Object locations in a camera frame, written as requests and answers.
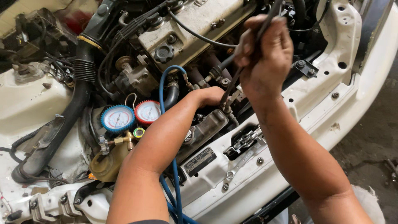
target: hole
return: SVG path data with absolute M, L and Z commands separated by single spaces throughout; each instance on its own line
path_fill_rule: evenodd
M 346 69 L 346 68 L 347 68 L 347 64 L 344 63 L 344 62 L 339 62 L 337 65 L 338 65 L 339 68 L 341 68 L 341 69 Z

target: oil filler cap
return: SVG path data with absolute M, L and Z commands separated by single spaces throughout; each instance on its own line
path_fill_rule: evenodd
M 162 64 L 166 64 L 168 61 L 174 57 L 174 48 L 167 43 L 162 43 L 159 47 L 155 49 L 155 60 Z

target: identification plate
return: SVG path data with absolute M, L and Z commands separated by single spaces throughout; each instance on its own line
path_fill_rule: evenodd
M 216 158 L 216 154 L 210 147 L 208 147 L 185 164 L 184 169 L 188 173 L 189 177 L 192 177 Z

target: white car body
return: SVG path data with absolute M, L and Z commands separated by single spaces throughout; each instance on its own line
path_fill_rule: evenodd
M 325 2 L 321 0 L 318 7 L 324 8 Z M 389 73 L 398 50 L 398 7 L 394 4 L 363 65 L 362 72 L 352 74 L 351 68 L 359 45 L 362 19 L 347 0 L 334 0 L 330 7 L 331 10 L 320 23 L 328 46 L 313 62 L 313 65 L 319 68 L 317 78 L 302 77 L 282 92 L 284 101 L 295 119 L 328 151 L 351 130 L 370 107 Z M 322 10 L 318 10 L 318 19 L 321 14 Z M 345 62 L 347 68 L 339 68 L 339 62 Z M 71 99 L 71 92 L 49 75 L 24 85 L 17 85 L 13 72 L 9 70 L 0 75 L 0 142 L 4 147 L 10 147 L 20 137 L 45 124 L 54 114 L 60 114 Z M 43 83 L 51 83 L 52 87 L 47 90 Z M 332 97 L 335 92 L 339 93 L 338 98 Z M 233 179 L 226 178 L 226 172 L 238 163 L 242 155 L 230 161 L 223 155 L 223 151 L 231 146 L 231 137 L 248 124 L 258 124 L 255 114 L 239 127 L 203 146 L 197 153 L 210 147 L 217 158 L 199 171 L 198 177 L 188 178 L 181 187 L 183 212 L 194 220 L 200 223 L 240 223 L 289 186 L 276 168 L 267 146 L 259 147 Z M 49 164 L 63 170 L 64 178 L 76 175 L 86 169 L 89 163 L 85 151 L 87 145 L 79 133 L 78 125 L 77 122 Z M 23 212 L 16 223 L 32 218 L 54 219 L 47 216 L 48 214 L 67 215 L 60 198 L 65 193 L 74 196 L 85 183 L 58 186 L 45 194 L 30 195 L 33 187 L 49 187 L 48 184 L 36 182 L 25 188 L 14 182 L 11 172 L 17 163 L 8 153 L 1 153 L 0 212 L 4 223 L 8 214 L 17 210 Z M 23 158 L 20 151 L 16 155 Z M 263 164 L 257 163 L 259 157 L 264 159 Z M 225 183 L 229 184 L 227 191 L 222 189 Z M 28 193 L 29 196 L 22 197 L 24 193 Z M 40 198 L 40 214 L 32 214 L 29 210 L 29 201 L 33 198 Z M 76 207 L 90 222 L 105 223 L 110 198 L 111 191 L 102 189 L 86 197 L 83 203 Z

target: pressure gauge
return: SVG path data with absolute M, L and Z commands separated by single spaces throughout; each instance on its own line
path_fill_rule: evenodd
M 124 105 L 117 105 L 108 108 L 102 114 L 102 126 L 109 132 L 121 134 L 123 131 L 130 129 L 134 124 L 134 111 Z
M 147 100 L 138 104 L 134 113 L 138 123 L 148 127 L 160 117 L 160 105 L 156 101 Z

